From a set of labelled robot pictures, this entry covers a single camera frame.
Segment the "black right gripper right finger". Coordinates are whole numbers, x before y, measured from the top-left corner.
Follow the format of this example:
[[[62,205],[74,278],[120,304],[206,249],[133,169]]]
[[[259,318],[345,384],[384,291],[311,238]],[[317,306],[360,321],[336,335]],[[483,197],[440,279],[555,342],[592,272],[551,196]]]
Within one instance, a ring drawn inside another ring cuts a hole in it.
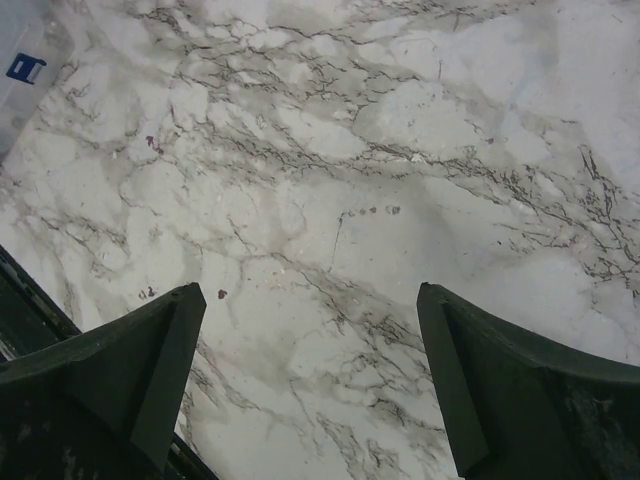
[[[421,285],[417,311],[459,477],[638,478],[638,367],[530,332],[440,285]]]

